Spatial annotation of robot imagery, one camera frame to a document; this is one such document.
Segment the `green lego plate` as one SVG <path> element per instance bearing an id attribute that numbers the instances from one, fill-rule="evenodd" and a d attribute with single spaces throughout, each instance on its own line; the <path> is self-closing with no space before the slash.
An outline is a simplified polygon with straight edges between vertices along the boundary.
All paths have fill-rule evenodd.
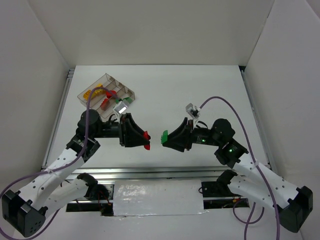
<path id="1" fill-rule="evenodd" d="M 124 100 L 127 101 L 129 104 L 133 102 L 133 100 L 130 97 L 126 97 L 124 98 Z"/>

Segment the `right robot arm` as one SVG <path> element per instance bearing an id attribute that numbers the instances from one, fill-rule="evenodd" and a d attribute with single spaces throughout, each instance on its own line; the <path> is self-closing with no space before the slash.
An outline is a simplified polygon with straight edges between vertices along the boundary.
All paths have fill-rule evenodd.
<path id="1" fill-rule="evenodd" d="M 219 181 L 235 195 L 251 199 L 266 209 L 277 210 L 279 223 L 297 233 L 313 210 L 313 192 L 307 186 L 298 187 L 251 156 L 251 152 L 234 139 L 235 131 L 227 119 L 217 119 L 211 128 L 194 127 L 191 119 L 169 133 L 165 130 L 161 144 L 179 152 L 192 145 L 215 146 L 217 160 L 229 169 Z"/>

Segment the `red rectangular lego brick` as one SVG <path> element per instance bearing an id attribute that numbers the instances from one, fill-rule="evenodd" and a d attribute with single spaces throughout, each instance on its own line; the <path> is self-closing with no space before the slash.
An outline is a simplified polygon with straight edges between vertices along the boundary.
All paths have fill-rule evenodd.
<path id="1" fill-rule="evenodd" d="M 109 107 L 109 104 L 110 104 L 109 99 L 108 99 L 108 98 L 105 98 L 105 99 L 103 100 L 103 102 L 100 104 L 100 109 L 101 109 L 102 111 L 106 111 L 106 110 L 108 109 L 108 107 Z"/>

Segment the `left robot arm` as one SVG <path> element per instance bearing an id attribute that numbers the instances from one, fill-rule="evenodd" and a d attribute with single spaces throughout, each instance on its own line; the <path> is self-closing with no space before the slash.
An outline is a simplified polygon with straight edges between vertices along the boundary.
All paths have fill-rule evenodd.
<path id="1" fill-rule="evenodd" d="M 103 122 L 96 110 L 84 111 L 75 135 L 51 165 L 15 180 L 0 194 L 3 218 L 27 240 L 41 235 L 48 227 L 47 217 L 55 217 L 70 201 L 108 195 L 106 188 L 88 173 L 63 184 L 96 153 L 100 147 L 98 138 L 118 138 L 125 148 L 150 149 L 151 137 L 134 122 L 130 113 L 118 113 L 115 120 Z"/>

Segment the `small yellow lego brick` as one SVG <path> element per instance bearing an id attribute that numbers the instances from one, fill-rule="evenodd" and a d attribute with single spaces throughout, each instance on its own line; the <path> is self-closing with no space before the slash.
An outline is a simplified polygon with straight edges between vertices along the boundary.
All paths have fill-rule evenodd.
<path id="1" fill-rule="evenodd" d="M 103 94 L 105 94 L 105 90 L 104 89 L 98 89 L 98 90 L 95 90 L 94 91 L 94 94 L 95 95 L 103 95 Z"/>

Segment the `green half-round lego brick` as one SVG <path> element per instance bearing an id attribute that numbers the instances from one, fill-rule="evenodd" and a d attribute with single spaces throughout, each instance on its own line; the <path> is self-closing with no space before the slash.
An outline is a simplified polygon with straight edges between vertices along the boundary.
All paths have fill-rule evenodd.
<path id="1" fill-rule="evenodd" d="M 162 145 L 168 141 L 168 135 L 169 135 L 168 130 L 164 130 L 161 135 L 161 144 Z"/>

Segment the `red half-round lego brick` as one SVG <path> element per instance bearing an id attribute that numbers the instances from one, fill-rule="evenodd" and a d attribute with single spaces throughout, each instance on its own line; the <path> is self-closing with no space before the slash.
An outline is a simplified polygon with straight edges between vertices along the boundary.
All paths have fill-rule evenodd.
<path id="1" fill-rule="evenodd" d="M 150 146 L 151 137 L 150 137 L 150 135 L 148 134 L 147 131 L 145 131 L 143 133 L 143 137 L 146 139 L 146 144 L 144 145 L 144 148 L 149 151 L 150 148 L 151 148 L 151 146 Z"/>

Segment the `yellow rounded lego brick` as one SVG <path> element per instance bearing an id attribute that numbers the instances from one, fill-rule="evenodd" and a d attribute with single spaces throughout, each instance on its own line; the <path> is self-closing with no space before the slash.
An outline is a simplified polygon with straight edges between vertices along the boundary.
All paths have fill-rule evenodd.
<path id="1" fill-rule="evenodd" d="M 86 101 L 88 101 L 89 96 L 90 96 L 90 93 L 91 93 L 91 90 L 89 89 L 89 90 L 87 90 L 87 91 L 83 94 L 83 98 L 84 98 Z"/>

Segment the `red rounded lego brick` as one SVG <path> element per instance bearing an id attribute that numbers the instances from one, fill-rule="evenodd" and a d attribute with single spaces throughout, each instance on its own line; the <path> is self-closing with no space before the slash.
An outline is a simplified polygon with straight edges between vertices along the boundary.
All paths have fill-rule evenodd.
<path id="1" fill-rule="evenodd" d="M 105 95 L 106 95 L 107 99 L 111 99 L 111 98 L 113 98 L 113 97 L 115 97 L 117 95 L 117 92 L 114 91 L 114 90 L 106 91 Z"/>

